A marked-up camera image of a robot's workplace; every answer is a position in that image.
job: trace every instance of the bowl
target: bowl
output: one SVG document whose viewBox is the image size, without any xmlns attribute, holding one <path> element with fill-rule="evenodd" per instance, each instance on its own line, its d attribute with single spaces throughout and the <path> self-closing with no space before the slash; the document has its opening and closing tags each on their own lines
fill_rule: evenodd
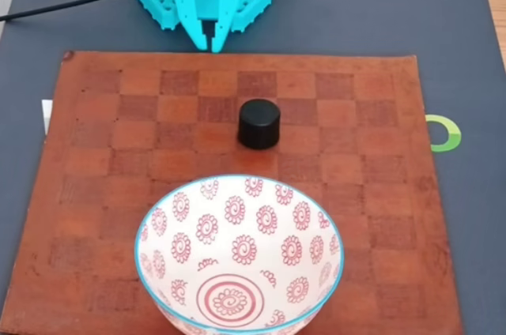
<svg viewBox="0 0 506 335">
<path fill-rule="evenodd" d="M 219 175 L 151 208 L 135 262 L 155 304 L 185 334 L 292 335 L 334 293 L 344 253 L 333 220 L 299 190 Z"/>
</svg>

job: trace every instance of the chessboard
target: chessboard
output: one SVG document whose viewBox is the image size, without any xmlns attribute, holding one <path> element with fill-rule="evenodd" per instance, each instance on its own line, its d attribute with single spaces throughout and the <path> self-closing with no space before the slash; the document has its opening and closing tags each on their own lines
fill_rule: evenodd
<svg viewBox="0 0 506 335">
<path fill-rule="evenodd" d="M 272 149 L 236 140 L 253 98 L 281 110 Z M 94 52 L 62 61 L 0 329 L 178 333 L 136 274 L 138 226 L 235 173 L 302 190 L 342 235 L 342 281 L 301 334 L 462 333 L 415 57 Z"/>
</svg>

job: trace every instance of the bowl rim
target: bowl rim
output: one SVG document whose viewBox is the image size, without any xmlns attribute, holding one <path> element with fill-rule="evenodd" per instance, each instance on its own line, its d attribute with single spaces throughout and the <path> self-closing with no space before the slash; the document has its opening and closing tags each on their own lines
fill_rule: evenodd
<svg viewBox="0 0 506 335">
<path fill-rule="evenodd" d="M 159 299 L 157 297 L 157 295 L 149 287 L 149 285 L 147 284 L 147 282 L 146 282 L 146 280 L 144 278 L 144 274 L 142 272 L 142 268 L 141 268 L 139 257 L 138 257 L 139 243 L 140 243 L 140 239 L 141 239 L 142 229 L 145 226 L 145 222 L 151 216 L 151 214 L 153 213 L 153 211 L 155 209 L 157 209 L 157 206 L 161 205 L 162 202 L 164 202 L 166 199 L 169 199 L 175 193 L 177 193 L 177 192 L 179 192 L 179 191 L 181 191 L 181 190 L 183 190 L 183 189 L 185 189 L 185 188 L 187 188 L 189 186 L 192 186 L 194 184 L 202 183 L 202 182 L 205 182 L 205 181 L 207 181 L 209 179 L 229 179 L 229 178 L 234 178 L 234 179 L 236 179 L 236 178 L 263 179 L 263 180 L 266 180 L 266 181 L 270 181 L 271 183 L 279 183 L 281 185 L 285 185 L 285 186 L 289 187 L 290 189 L 293 189 L 297 193 L 299 193 L 299 194 L 303 195 L 304 197 L 306 197 L 314 206 L 318 207 L 321 210 L 321 212 L 323 213 L 323 215 L 325 215 L 327 217 L 327 219 L 329 220 L 330 224 L 332 224 L 332 227 L 334 228 L 335 235 L 338 237 L 340 251 L 341 251 L 341 260 L 339 262 L 338 276 L 335 279 L 335 282 L 334 282 L 334 285 L 332 286 L 332 289 L 310 311 L 308 311 L 305 314 L 299 315 L 298 317 L 292 319 L 291 321 L 283 323 L 282 325 L 278 325 L 278 326 L 274 326 L 274 327 L 262 327 L 261 329 L 227 329 L 227 328 L 219 327 L 219 326 L 207 326 L 207 325 L 204 325 L 203 323 L 196 322 L 196 321 L 194 321 L 192 319 L 189 319 L 189 318 L 181 315 L 179 312 L 177 312 L 174 309 L 172 309 L 171 307 L 167 306 L 161 299 Z M 328 214 L 328 212 L 320 204 L 318 204 L 314 199 L 312 199 L 311 197 L 309 197 L 306 193 L 303 193 L 299 189 L 297 189 L 297 188 L 295 188 L 295 187 L 293 187 L 293 186 L 291 186 L 291 185 L 289 185 L 287 183 L 283 183 L 283 182 L 278 181 L 276 179 L 270 179 L 270 178 L 267 178 L 267 177 L 262 177 L 260 175 L 246 175 L 246 174 L 236 174 L 236 175 L 234 175 L 234 174 L 227 174 L 227 175 L 211 175 L 209 177 L 195 179 L 195 180 L 193 180 L 193 181 L 191 181 L 189 183 L 185 183 L 184 185 L 179 186 L 176 189 L 170 191 L 165 196 L 163 196 L 162 199 L 160 199 L 157 203 L 155 203 L 151 207 L 151 209 L 149 209 L 149 211 L 147 212 L 147 214 L 145 214 L 144 218 L 142 219 L 141 225 L 139 226 L 137 235 L 135 236 L 134 260 L 135 260 L 135 268 L 137 270 L 137 275 L 139 275 L 139 279 L 141 280 L 142 284 L 144 285 L 145 290 L 148 292 L 148 294 L 151 296 L 151 298 L 155 301 L 155 303 L 159 307 L 161 307 L 164 311 L 167 311 L 168 313 L 170 313 L 171 315 L 173 315 L 174 317 L 176 317 L 180 321 L 186 322 L 187 324 L 195 326 L 195 327 L 197 327 L 199 329 L 218 330 L 220 335 L 225 335 L 225 334 L 226 335 L 236 335 L 236 334 L 240 334 L 240 335 L 245 335 L 245 334 L 247 334 L 247 335 L 254 335 L 254 334 L 261 334 L 261 333 L 271 333 L 273 331 L 278 331 L 278 330 L 281 330 L 281 329 L 286 329 L 288 327 L 294 326 L 294 325 L 302 322 L 306 318 L 309 318 L 312 315 L 314 315 L 315 313 L 317 313 L 323 307 L 323 305 L 329 300 L 329 298 L 334 294 L 336 288 L 339 285 L 339 282 L 341 281 L 342 272 L 343 272 L 344 264 L 345 264 L 345 251 L 344 251 L 344 245 L 343 245 L 343 242 L 342 242 L 341 234 L 339 233 L 338 227 L 336 226 L 336 224 L 335 224 L 334 220 L 332 219 L 332 217 Z"/>
</svg>

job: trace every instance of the checkered pattern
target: checkered pattern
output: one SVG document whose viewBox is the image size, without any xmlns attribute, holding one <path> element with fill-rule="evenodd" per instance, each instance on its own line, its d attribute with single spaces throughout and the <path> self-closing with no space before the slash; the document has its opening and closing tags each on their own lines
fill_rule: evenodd
<svg viewBox="0 0 506 335">
<path fill-rule="evenodd" d="M 236 141 L 251 99 L 281 140 Z M 460 334 L 415 58 L 69 54 L 1 328 L 176 333 L 134 270 L 138 225 L 199 177 L 248 173 L 311 195 L 345 244 L 342 282 L 302 333 Z"/>
</svg>

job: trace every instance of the dark square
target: dark square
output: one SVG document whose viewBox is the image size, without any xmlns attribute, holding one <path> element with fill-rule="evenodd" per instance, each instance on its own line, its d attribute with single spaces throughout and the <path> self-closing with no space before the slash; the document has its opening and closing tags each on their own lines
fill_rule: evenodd
<svg viewBox="0 0 506 335">
<path fill-rule="evenodd" d="M 198 72 L 164 71 L 160 92 L 172 96 L 194 96 L 198 91 Z"/>
<path fill-rule="evenodd" d="M 119 117 L 130 120 L 154 120 L 157 117 L 155 96 L 121 96 Z"/>
<path fill-rule="evenodd" d="M 239 72 L 237 95 L 273 98 L 278 95 L 275 72 Z"/>
<path fill-rule="evenodd" d="M 358 122 L 361 126 L 397 126 L 397 109 L 393 100 L 357 102 Z"/>
<path fill-rule="evenodd" d="M 317 73 L 316 96 L 324 100 L 352 100 L 353 75 L 347 73 Z"/>
</svg>

